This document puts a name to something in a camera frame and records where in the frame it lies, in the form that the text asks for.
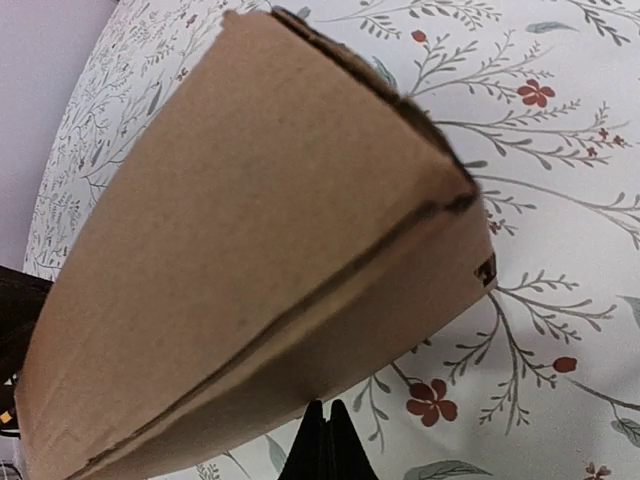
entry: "wall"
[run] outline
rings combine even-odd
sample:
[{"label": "wall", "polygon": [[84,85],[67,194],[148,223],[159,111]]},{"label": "wall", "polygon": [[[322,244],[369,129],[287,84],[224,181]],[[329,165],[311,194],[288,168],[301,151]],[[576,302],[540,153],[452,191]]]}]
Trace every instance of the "wall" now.
[{"label": "wall", "polygon": [[111,0],[0,0],[0,265],[20,269],[64,108]]}]

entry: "cardboard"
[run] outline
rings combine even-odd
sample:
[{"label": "cardboard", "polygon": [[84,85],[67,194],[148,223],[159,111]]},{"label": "cardboard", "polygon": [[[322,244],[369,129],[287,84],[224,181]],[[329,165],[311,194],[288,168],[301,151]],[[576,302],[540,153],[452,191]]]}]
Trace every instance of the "cardboard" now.
[{"label": "cardboard", "polygon": [[229,13],[47,299],[17,394],[31,479],[209,459],[384,367],[494,277],[478,186],[412,102],[284,11]]}]

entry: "white floral sheet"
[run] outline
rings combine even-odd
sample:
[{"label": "white floral sheet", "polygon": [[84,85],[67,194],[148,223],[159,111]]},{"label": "white floral sheet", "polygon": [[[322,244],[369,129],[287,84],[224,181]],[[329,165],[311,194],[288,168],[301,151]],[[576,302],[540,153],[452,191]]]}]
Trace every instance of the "white floral sheet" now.
[{"label": "white floral sheet", "polygon": [[[501,286],[343,395],[379,477],[639,478],[640,2],[282,3],[423,106],[485,188]],[[222,12],[268,6],[120,2],[53,146],[29,273],[56,277]],[[167,478],[274,480],[296,428]]]}]

